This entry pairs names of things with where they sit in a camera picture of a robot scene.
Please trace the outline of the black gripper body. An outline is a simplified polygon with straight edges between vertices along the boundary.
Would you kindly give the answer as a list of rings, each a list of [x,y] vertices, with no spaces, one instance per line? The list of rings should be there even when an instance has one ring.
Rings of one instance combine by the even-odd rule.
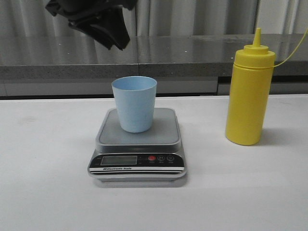
[[[121,27],[124,24],[120,16],[122,8],[132,10],[135,0],[51,0],[45,9],[52,15],[61,15],[69,25],[77,27]]]

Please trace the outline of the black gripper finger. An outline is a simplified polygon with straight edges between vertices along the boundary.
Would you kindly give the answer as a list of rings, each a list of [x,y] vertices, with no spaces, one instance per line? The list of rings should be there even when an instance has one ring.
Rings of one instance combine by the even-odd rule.
[[[125,26],[122,9],[110,9],[104,16],[103,28],[107,40],[106,47],[109,50],[112,46],[116,46],[120,50],[125,49],[130,42],[130,37]]]
[[[107,30],[103,27],[103,22],[98,18],[92,18],[91,20],[84,22],[83,31],[108,50],[110,50],[114,45],[107,33]]]

